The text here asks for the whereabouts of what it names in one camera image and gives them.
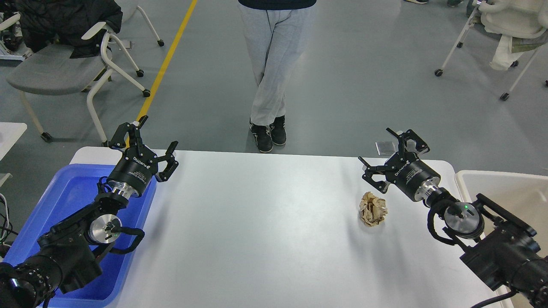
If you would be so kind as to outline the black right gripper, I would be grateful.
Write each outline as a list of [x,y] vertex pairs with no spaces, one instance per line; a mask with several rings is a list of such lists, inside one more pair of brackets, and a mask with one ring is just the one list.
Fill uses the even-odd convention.
[[[411,129],[395,132],[386,130],[397,139],[396,152],[392,154],[382,166],[372,166],[364,158],[358,157],[364,166],[362,179],[386,194],[388,187],[395,184],[412,201],[427,199],[426,191],[429,187],[436,187],[441,176],[420,160],[419,156],[430,152],[428,144]],[[375,181],[372,177],[381,175],[385,180]]]

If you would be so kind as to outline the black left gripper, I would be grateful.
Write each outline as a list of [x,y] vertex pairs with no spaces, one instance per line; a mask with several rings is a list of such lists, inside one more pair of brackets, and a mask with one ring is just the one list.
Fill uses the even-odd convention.
[[[174,154],[178,141],[171,142],[162,156],[157,156],[143,144],[140,130],[147,119],[148,115],[143,115],[139,121],[120,124],[112,139],[107,142],[108,148],[123,152],[122,158],[108,176],[107,184],[112,188],[112,193],[126,199],[141,197],[154,175],[159,183],[168,181],[179,166]],[[158,172],[160,162],[166,162],[167,165]]]

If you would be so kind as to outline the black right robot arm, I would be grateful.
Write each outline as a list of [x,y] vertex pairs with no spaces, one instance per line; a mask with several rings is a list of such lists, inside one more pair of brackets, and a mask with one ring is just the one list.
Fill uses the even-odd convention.
[[491,290],[505,285],[509,292],[479,302],[477,308],[522,294],[534,308],[548,305],[548,263],[540,257],[532,226],[483,194],[470,202],[458,200],[440,186],[441,175],[423,162],[427,143],[413,130],[387,131],[397,150],[384,164],[363,164],[362,179],[381,193],[395,185],[412,201],[429,209],[427,230],[434,239],[463,250],[461,261]]

